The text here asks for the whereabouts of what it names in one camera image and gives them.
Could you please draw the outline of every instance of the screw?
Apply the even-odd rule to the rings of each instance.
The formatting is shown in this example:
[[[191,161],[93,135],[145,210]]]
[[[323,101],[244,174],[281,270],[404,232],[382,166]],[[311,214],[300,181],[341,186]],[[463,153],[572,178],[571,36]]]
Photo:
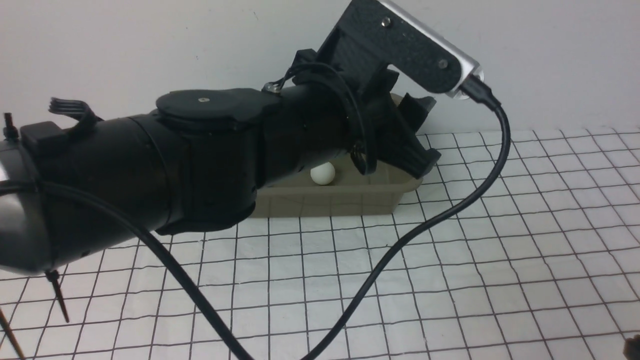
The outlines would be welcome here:
[[[391,21],[390,18],[385,17],[384,19],[382,19],[381,25],[382,25],[383,28],[390,28],[392,24],[393,24],[393,22]]]

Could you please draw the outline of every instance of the black cable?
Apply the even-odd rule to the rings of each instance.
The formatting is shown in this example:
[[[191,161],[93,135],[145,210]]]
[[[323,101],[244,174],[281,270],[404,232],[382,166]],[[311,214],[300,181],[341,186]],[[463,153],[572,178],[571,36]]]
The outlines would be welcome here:
[[[367,280],[363,283],[358,293],[353,297],[353,300],[338,319],[333,328],[327,333],[327,335],[314,347],[302,360],[313,360],[317,358],[335,339],[342,328],[347,324],[351,315],[355,312],[358,305],[364,299],[365,295],[371,289],[382,270],[389,264],[391,259],[411,240],[416,236],[427,231],[433,226],[447,220],[463,211],[476,200],[478,200],[495,182],[495,180],[502,172],[504,165],[509,157],[509,150],[511,148],[511,130],[509,127],[509,120],[506,113],[500,106],[500,102],[494,98],[491,93],[491,89],[482,83],[479,79],[472,76],[467,79],[462,85],[462,90],[468,94],[476,102],[487,105],[491,109],[498,120],[500,121],[500,128],[502,129],[502,148],[496,163],[489,173],[489,176],[483,181],[478,188],[472,192],[467,198],[453,206],[451,209],[444,211],[443,213],[425,221],[411,230],[409,233],[400,238],[380,259],[376,267],[373,269]],[[90,208],[102,211],[116,220],[120,225],[126,227],[135,236],[137,236],[151,251],[158,257],[167,270],[176,278],[178,283],[184,288],[191,300],[195,303],[196,307],[202,312],[207,321],[211,324],[213,329],[218,333],[223,342],[227,345],[229,350],[238,358],[238,360],[253,360],[251,355],[240,345],[240,342],[231,333],[231,330],[227,327],[224,321],[217,314],[216,310],[211,306],[209,301],[202,295],[198,286],[193,283],[189,275],[178,264],[171,253],[156,239],[148,230],[144,227],[136,225],[125,213],[119,209],[105,202],[104,200],[82,190],[71,188],[69,186],[41,183],[38,187],[33,183],[21,182],[21,181],[0,181],[0,196],[7,195],[9,193],[18,192],[36,192],[42,191],[46,194],[60,197],[62,199],[69,199]]]
[[[220,335],[220,338],[229,347],[229,350],[231,350],[231,352],[240,360],[253,360],[251,355],[249,355],[249,353],[247,353],[247,351],[240,345],[240,342],[238,342],[236,337],[233,336],[231,330],[229,330],[207,298],[202,295],[198,286],[193,283],[189,275],[184,271],[171,253],[160,241],[158,241],[158,239],[156,239],[155,236],[153,236],[153,234],[144,227],[136,225],[128,215],[99,197],[69,186],[44,182],[38,184],[36,188],[34,183],[25,181],[0,181],[0,196],[8,195],[10,193],[33,193],[37,191],[41,191],[47,195],[52,195],[61,199],[71,200],[88,206],[89,208],[101,211],[132,232],[157,256],[160,262],[166,266],[167,270],[169,270],[182,288],[184,288],[184,291],[187,292],[200,312],[215,329],[218,335]]]
[[[277,85],[276,87],[280,90],[284,87],[285,83],[289,79],[293,78],[294,76],[298,75],[303,71],[314,70],[314,69],[325,70],[334,74],[340,81],[340,84],[344,88],[344,91],[347,93],[349,97],[349,101],[351,102],[351,106],[355,110],[356,117],[358,118],[358,124],[360,125],[360,135],[362,136],[362,139],[361,139],[362,149],[358,149],[358,148],[353,149],[351,151],[351,154],[352,154],[351,158],[354,161],[356,161],[357,159],[357,161],[360,162],[360,164],[355,164],[355,165],[358,167],[360,171],[363,172],[364,175],[369,175],[370,173],[375,171],[376,162],[378,161],[378,152],[375,148],[376,144],[372,143],[372,142],[375,142],[374,128],[371,125],[371,121],[369,120],[369,118],[364,117],[362,115],[362,112],[360,111],[359,102],[357,100],[356,95],[353,93],[353,89],[351,89],[347,80],[344,78],[344,76],[340,74],[340,72],[336,68],[332,67],[329,64],[320,63],[320,62],[299,63],[290,67],[282,79],[278,81],[274,81],[270,84]],[[338,98],[342,98],[342,94],[338,93],[337,95],[338,95]],[[364,152],[364,159],[362,158],[362,155],[358,156],[357,154],[358,151]]]
[[[451,209],[448,209],[441,214],[436,215],[435,217],[430,218],[429,220],[418,225],[413,230],[406,233],[402,238],[400,238],[400,240],[398,240],[393,246],[391,246],[391,248],[389,248],[382,259],[380,259],[376,267],[365,280],[362,287],[360,287],[358,293],[356,293],[356,295],[353,297],[353,300],[351,300],[351,303],[346,308],[342,316],[338,319],[332,329],[329,330],[329,333],[327,333],[327,335],[318,343],[318,345],[316,345],[316,347],[313,348],[311,352],[303,357],[302,360],[313,360],[317,358],[322,353],[322,351],[324,351],[329,346],[329,344],[331,344],[335,337],[338,336],[342,328],[347,324],[347,321],[349,320],[349,318],[351,318],[351,315],[353,315],[353,313],[356,311],[356,308],[358,307],[358,305],[360,305],[361,301],[364,299],[369,289],[371,289],[371,286],[373,286],[378,276],[380,276],[382,270],[384,270],[391,259],[393,259],[393,257],[398,252],[400,252],[400,250],[402,250],[402,248],[406,244],[412,241],[416,236],[422,234],[428,229],[431,229],[433,226],[438,225],[444,220],[447,220],[448,218],[457,215],[460,211],[468,208],[471,204],[480,199],[480,197],[482,197],[482,195],[484,195],[484,193],[489,190],[495,180],[500,176],[500,173],[502,172],[502,169],[504,168],[504,165],[506,164],[509,157],[509,150],[511,148],[511,128],[509,126],[507,114],[502,109],[502,106],[500,106],[500,102],[492,95],[491,88],[486,86],[475,76],[471,76],[469,79],[467,79],[464,82],[462,89],[473,100],[478,103],[484,104],[489,109],[491,109],[496,114],[500,122],[500,128],[502,129],[502,148],[500,149],[500,154],[498,155],[498,159],[496,160],[493,169],[491,170],[487,178],[483,181],[483,183],[480,184],[480,186],[478,186],[478,188],[468,197],[457,203]]]

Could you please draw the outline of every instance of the tan tray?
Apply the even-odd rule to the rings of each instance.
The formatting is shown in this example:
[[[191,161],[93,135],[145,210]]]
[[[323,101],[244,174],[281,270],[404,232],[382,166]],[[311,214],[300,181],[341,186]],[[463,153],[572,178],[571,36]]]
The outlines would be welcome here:
[[[382,162],[362,176],[349,156],[331,161],[335,179],[320,186],[308,170],[258,191],[252,217],[328,217],[391,214],[407,192],[422,184],[406,172]]]

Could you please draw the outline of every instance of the white wall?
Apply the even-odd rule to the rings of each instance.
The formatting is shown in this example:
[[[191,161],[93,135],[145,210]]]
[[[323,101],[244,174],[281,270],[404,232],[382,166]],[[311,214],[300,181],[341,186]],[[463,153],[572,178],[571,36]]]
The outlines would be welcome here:
[[[514,128],[640,124],[638,0],[397,0],[485,68]],[[0,111],[71,121],[51,96],[110,119],[185,88],[279,78],[318,48],[348,0],[0,0]],[[424,95],[403,79],[397,92]],[[471,102],[440,100],[428,132],[496,129]]]

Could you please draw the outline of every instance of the cable connector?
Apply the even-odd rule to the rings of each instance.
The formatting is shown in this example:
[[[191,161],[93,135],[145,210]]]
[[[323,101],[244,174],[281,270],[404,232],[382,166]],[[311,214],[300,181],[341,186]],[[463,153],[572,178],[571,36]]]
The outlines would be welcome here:
[[[7,140],[16,140],[18,137],[18,129],[13,125],[13,117],[11,113],[4,113],[4,137]]]
[[[78,121],[74,127],[66,130],[71,138],[85,135],[93,129],[96,123],[103,121],[93,113],[93,110],[86,102],[79,100],[64,100],[52,97],[49,112],[56,115],[64,115]]]
[[[478,104],[484,104],[487,108],[491,109],[491,111],[495,111],[501,106],[500,101],[493,96],[491,88],[487,86],[487,84],[483,83],[483,81],[477,76],[469,76],[464,80],[464,82],[462,82],[460,89],[462,89],[462,92],[467,94],[475,102]]]

